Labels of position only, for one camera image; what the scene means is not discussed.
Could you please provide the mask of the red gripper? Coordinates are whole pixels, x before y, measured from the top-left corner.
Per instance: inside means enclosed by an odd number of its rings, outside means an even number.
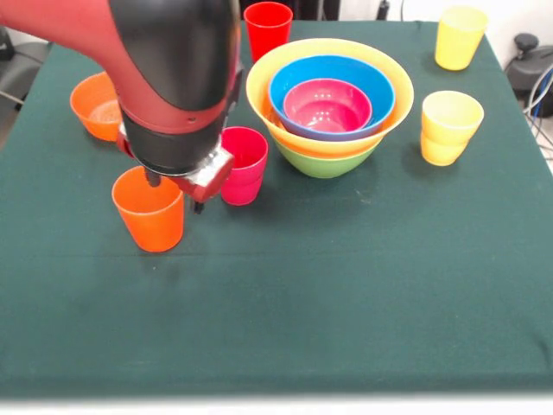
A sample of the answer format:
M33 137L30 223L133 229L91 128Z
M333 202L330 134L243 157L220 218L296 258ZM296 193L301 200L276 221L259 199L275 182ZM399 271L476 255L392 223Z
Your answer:
M204 203L220 192L234 164L234 156L222 146L217 124L184 134L121 124L117 146L137 161L147 185L157 188L168 180L191 197L193 214L203 213Z

